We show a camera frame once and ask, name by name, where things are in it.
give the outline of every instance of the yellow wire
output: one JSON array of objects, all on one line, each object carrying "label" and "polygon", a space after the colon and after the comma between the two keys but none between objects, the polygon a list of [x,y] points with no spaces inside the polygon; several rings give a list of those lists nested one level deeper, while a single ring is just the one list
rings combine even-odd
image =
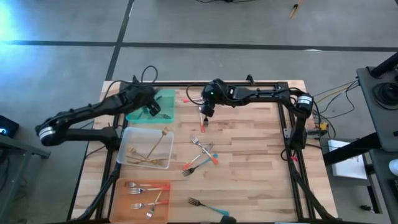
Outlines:
[{"label": "yellow wire", "polygon": [[330,93],[329,95],[324,96],[322,99],[318,100],[317,103],[319,103],[319,102],[321,102],[322,100],[328,98],[329,96],[332,96],[332,95],[334,95],[334,94],[340,93],[340,92],[345,91],[345,90],[347,90],[347,89],[348,89],[348,87],[346,87],[346,88],[344,88],[344,89],[341,89],[341,90],[337,90],[337,91],[335,91],[335,92],[333,92],[333,93]]}]

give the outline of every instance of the plastic container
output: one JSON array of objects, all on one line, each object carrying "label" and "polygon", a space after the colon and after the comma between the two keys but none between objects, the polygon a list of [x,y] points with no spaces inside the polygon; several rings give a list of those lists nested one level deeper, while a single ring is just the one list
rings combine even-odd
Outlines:
[{"label": "plastic container", "polygon": [[[161,165],[156,165],[151,162],[140,162],[138,164],[134,164],[133,162],[138,162],[138,160],[130,158],[135,157],[142,159],[140,155],[147,157],[150,150],[155,146],[160,137],[162,137],[162,130],[134,127],[126,128],[123,133],[118,157],[116,159],[117,162],[131,166],[168,169],[174,141],[174,133],[172,131],[169,131],[165,136],[163,136],[162,140],[149,157],[149,159],[165,159],[162,160]],[[135,153],[130,152],[132,148],[135,149]]]},{"label": "plastic container", "polygon": [[[145,206],[141,209],[131,209],[130,206],[134,203],[153,203],[159,191],[151,190],[141,194],[129,194],[128,183],[134,182],[136,184],[165,184],[170,185],[169,180],[134,180],[120,178],[116,181],[114,191],[113,206],[109,220],[111,223],[134,223],[134,224],[166,224],[169,220],[169,205],[156,205],[155,213],[150,220],[145,214],[150,209],[150,206]],[[159,197],[158,202],[170,200],[170,191],[164,190]]]},{"label": "plastic container", "polygon": [[175,90],[160,90],[155,95],[161,111],[156,116],[149,114],[144,106],[126,116],[131,123],[136,124],[169,124],[174,122]]}]

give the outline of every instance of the table leg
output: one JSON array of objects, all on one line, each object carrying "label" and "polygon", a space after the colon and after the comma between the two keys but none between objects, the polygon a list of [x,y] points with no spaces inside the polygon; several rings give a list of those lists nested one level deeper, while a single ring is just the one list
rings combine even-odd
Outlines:
[{"label": "table leg", "polygon": [[362,155],[370,149],[380,149],[381,145],[376,133],[365,136],[351,144],[340,147],[323,155],[325,165],[329,166],[354,156]]}]

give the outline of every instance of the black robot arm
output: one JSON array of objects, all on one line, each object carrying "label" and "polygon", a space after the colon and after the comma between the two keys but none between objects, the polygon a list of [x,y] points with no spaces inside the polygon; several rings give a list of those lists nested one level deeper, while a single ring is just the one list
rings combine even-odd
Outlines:
[{"label": "black robot arm", "polygon": [[59,112],[36,126],[36,134],[44,146],[56,146],[64,141],[101,141],[107,149],[118,147],[119,138],[112,127],[86,130],[72,129],[70,126],[102,115],[128,114],[143,106],[148,107],[149,113],[155,116],[160,111],[154,99],[156,93],[150,84],[140,83],[134,77],[132,83],[129,83],[125,89],[104,98],[100,103]]},{"label": "black robot arm", "polygon": [[296,116],[296,125],[289,137],[289,146],[293,150],[305,148],[307,132],[305,122],[311,116],[313,97],[298,88],[278,90],[250,90],[246,87],[227,85],[223,80],[209,82],[201,93],[204,104],[201,112],[209,117],[214,114],[215,105],[244,106],[249,103],[282,103]]}]

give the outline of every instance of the paper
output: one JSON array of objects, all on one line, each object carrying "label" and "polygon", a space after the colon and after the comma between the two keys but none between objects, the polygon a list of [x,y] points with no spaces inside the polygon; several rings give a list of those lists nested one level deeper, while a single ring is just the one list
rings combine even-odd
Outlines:
[{"label": "paper", "polygon": [[[348,144],[348,142],[329,140],[329,151],[331,152]],[[331,169],[333,171],[333,175],[338,177],[351,177],[364,180],[368,178],[363,162],[363,155],[355,156],[345,161],[333,164],[331,165]]]}]

